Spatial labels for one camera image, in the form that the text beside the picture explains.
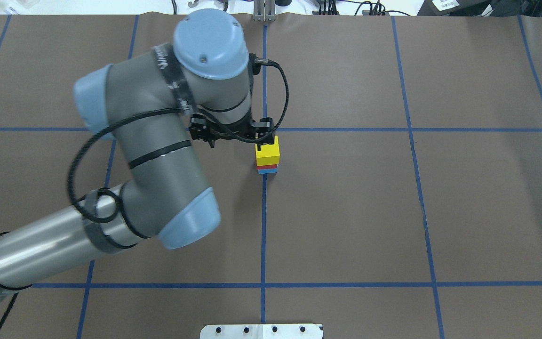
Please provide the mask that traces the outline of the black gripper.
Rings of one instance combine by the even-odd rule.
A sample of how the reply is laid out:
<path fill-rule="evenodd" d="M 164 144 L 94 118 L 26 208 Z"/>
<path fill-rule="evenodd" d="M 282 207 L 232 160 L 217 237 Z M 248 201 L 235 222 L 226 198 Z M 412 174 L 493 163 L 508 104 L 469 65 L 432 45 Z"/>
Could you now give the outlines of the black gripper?
<path fill-rule="evenodd" d="M 215 148 L 215 142 L 218 139 L 238 140 L 249 142 L 254 139 L 255 150 L 260 152 L 263 146 L 275 145 L 275 126 L 274 120 L 271 117 L 261 118 L 255 121 L 252 118 L 252 111 L 248 110 L 243 116 L 237 120 L 225 124 L 221 118 L 228 118 L 226 112 L 210 112 L 204 110 L 203 114 L 192 114 L 189 123 L 190 137 L 194 141 L 204 141 L 211 148 Z"/>

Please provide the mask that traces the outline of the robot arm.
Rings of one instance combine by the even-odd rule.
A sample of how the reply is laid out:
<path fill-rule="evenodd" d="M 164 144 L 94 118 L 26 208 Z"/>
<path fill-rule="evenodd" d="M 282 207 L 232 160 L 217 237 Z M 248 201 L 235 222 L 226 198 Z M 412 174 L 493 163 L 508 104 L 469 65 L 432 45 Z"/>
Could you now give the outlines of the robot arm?
<path fill-rule="evenodd" d="M 34 283 L 157 237 L 173 250 L 220 224 L 193 141 L 273 145 L 279 125 L 252 118 L 252 82 L 277 62 L 247 49 L 245 29 L 220 9 L 179 21 L 173 40 L 79 79 L 77 110 L 92 137 L 69 165 L 70 206 L 0 234 L 0 302 Z M 132 178 L 80 197 L 74 178 L 89 148 L 116 140 Z"/>

